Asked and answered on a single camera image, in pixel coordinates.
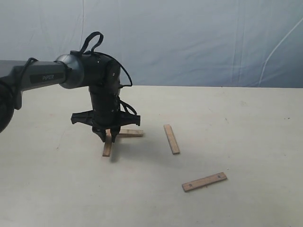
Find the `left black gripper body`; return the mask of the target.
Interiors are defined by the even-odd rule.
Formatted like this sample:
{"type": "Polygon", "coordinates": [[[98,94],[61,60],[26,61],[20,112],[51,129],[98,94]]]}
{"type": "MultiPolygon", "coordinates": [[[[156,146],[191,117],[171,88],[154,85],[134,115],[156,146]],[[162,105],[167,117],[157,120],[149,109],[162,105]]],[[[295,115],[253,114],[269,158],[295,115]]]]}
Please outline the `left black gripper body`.
{"type": "Polygon", "coordinates": [[[118,129],[141,124],[141,116],[120,99],[120,90],[101,86],[89,87],[92,110],[73,113],[71,122],[89,125],[97,130],[118,129]]]}

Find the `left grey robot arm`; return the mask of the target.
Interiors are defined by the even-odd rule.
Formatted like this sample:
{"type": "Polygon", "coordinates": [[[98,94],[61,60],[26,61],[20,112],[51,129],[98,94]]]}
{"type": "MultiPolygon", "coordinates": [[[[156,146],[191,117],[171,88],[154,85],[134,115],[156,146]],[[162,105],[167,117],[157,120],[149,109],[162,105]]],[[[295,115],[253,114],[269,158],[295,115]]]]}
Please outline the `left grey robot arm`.
{"type": "Polygon", "coordinates": [[[87,87],[92,110],[71,115],[72,124],[82,123],[106,141],[110,131],[114,142],[126,125],[141,124],[135,109],[122,101],[120,73],[124,67],[115,58],[100,52],[63,54],[55,61],[2,61],[0,65],[0,130],[10,123],[14,111],[22,107],[24,91],[60,85],[65,89],[87,87]]]}

